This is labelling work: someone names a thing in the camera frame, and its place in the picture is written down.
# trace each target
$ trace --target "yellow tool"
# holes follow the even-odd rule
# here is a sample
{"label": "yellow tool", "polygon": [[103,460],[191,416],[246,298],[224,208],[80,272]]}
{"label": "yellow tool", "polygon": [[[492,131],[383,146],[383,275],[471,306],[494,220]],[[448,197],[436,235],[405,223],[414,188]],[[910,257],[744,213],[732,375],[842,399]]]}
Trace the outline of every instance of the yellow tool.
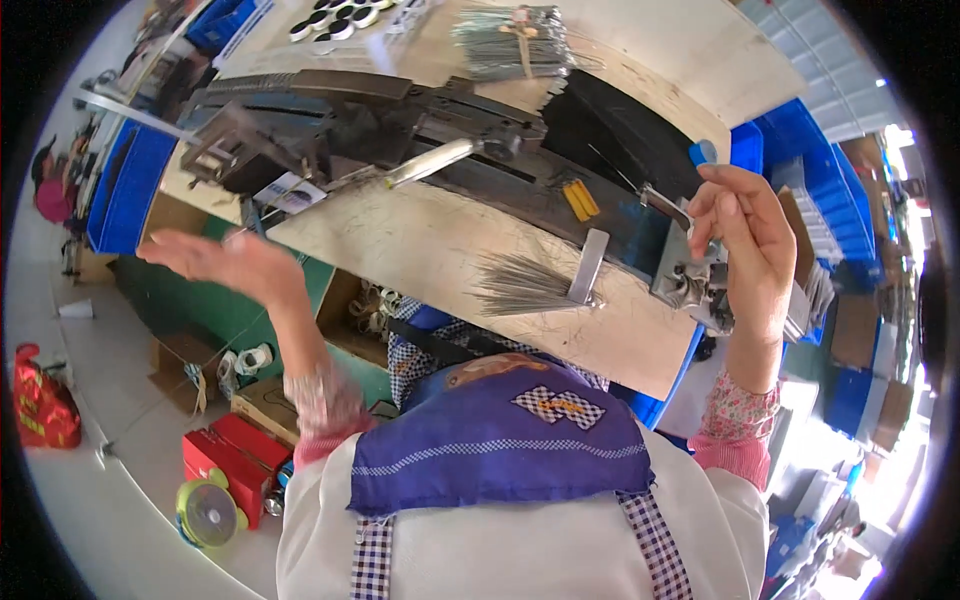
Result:
{"label": "yellow tool", "polygon": [[600,214],[600,207],[597,206],[587,187],[580,180],[573,180],[564,185],[564,198],[570,204],[570,208],[573,208],[573,214],[577,215],[577,220],[581,223]]}

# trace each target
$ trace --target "green board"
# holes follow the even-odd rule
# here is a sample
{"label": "green board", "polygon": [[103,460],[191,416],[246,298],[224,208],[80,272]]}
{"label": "green board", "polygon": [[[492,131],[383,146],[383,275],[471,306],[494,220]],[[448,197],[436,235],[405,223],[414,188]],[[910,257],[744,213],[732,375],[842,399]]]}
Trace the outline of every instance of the green board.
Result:
{"label": "green board", "polygon": [[[209,217],[203,236],[222,239],[230,223]],[[319,260],[307,258],[303,263],[307,294],[316,313],[326,286],[333,277],[333,267]],[[141,321],[155,334],[164,335],[182,331],[194,325],[205,329],[211,344],[240,352],[266,342],[276,354],[276,335],[263,308],[242,294],[237,294],[216,283],[187,281],[166,267],[148,264],[135,256],[120,256],[116,268],[117,286],[136,310]],[[364,399],[372,405],[379,399],[390,398],[390,378],[387,373],[367,361],[346,354],[327,345],[335,358],[354,376],[364,392]],[[283,373],[282,360],[257,374],[257,378]],[[241,380],[241,385],[250,383]]]}

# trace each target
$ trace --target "blue apron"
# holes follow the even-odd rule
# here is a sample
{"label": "blue apron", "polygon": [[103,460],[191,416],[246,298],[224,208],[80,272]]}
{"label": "blue apron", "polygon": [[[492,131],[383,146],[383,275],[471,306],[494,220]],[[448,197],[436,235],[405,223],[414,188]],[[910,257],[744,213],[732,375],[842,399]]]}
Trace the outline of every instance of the blue apron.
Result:
{"label": "blue apron", "polygon": [[360,436],[348,510],[358,514],[350,598],[387,599],[396,513],[615,494],[650,568],[655,598],[692,598],[650,492],[633,414],[578,374],[498,354],[422,380],[404,414]]}

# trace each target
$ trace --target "fan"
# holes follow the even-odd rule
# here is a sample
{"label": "fan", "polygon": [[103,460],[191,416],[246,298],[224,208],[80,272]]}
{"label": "fan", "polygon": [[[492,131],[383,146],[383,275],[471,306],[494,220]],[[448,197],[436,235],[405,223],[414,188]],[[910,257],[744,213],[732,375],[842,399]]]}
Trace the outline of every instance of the fan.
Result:
{"label": "fan", "polygon": [[212,468],[206,479],[194,479],[177,491],[177,527],[192,546],[215,548],[250,523],[227,492],[227,476]]}

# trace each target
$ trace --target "red box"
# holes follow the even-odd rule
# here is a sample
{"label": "red box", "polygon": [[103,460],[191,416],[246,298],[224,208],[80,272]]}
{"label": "red box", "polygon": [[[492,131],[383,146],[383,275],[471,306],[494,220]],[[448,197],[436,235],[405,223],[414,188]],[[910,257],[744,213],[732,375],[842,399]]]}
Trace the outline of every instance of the red box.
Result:
{"label": "red box", "polygon": [[247,515],[251,529],[259,525],[263,497],[290,456],[283,444],[233,414],[183,436],[183,474],[187,480],[206,478],[214,467],[223,471],[228,491]]}

